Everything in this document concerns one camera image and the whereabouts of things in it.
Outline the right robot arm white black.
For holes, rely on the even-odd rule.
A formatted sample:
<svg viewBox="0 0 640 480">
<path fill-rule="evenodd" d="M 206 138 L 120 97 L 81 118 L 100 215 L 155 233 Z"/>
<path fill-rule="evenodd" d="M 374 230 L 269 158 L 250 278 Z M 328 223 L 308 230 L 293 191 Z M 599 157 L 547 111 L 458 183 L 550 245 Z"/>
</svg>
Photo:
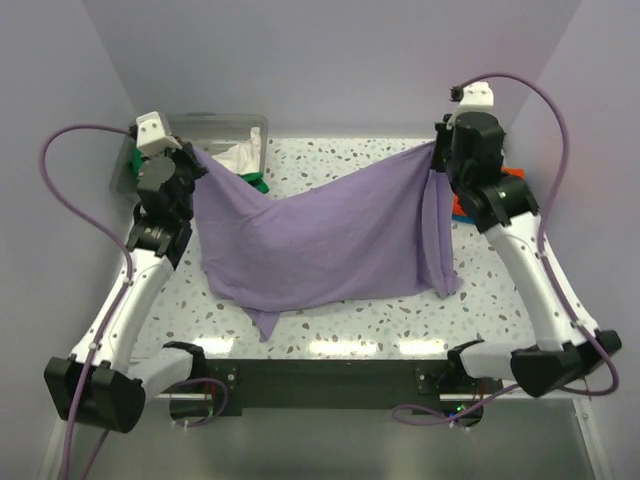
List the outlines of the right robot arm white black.
<svg viewBox="0 0 640 480">
<path fill-rule="evenodd" d="M 432 167 L 446 175 L 458 204 L 504 263 L 534 332 L 532 345 L 474 341 L 454 349 L 448 386 L 469 392 L 481 378 L 517 383 L 542 397 L 584 378 L 622 348 L 585 310 L 545 235 L 526 180 L 503 168 L 504 130 L 486 112 L 447 114 L 436 123 Z"/>
</svg>

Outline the purple t shirt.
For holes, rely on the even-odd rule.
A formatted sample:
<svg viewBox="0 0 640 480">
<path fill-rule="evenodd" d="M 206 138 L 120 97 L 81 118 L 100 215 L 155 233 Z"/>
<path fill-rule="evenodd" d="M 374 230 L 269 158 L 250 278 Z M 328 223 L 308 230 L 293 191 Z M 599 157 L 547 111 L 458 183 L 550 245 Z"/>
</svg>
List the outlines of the purple t shirt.
<svg viewBox="0 0 640 480">
<path fill-rule="evenodd" d="M 422 144 L 283 199 L 201 154 L 193 201 L 210 290 L 241 307 L 263 339 L 285 311 L 453 295 L 454 195 L 433 153 Z"/>
</svg>

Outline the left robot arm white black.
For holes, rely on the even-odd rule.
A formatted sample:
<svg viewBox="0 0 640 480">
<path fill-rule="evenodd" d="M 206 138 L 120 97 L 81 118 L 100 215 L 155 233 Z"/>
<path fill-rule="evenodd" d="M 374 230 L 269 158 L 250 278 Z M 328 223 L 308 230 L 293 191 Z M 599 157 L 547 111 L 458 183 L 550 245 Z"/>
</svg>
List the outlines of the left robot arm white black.
<svg viewBox="0 0 640 480">
<path fill-rule="evenodd" d="M 202 348 L 170 342 L 151 360 L 129 364 L 156 297 L 173 275 L 192 235 L 192 195 L 205 173 L 191 144 L 147 158 L 140 200 L 124 246 L 125 264 L 98 317 L 66 358 L 51 358 L 44 379 L 60 418 L 69 425 L 128 433 L 147 401 L 179 386 L 200 390 L 207 380 Z"/>
</svg>

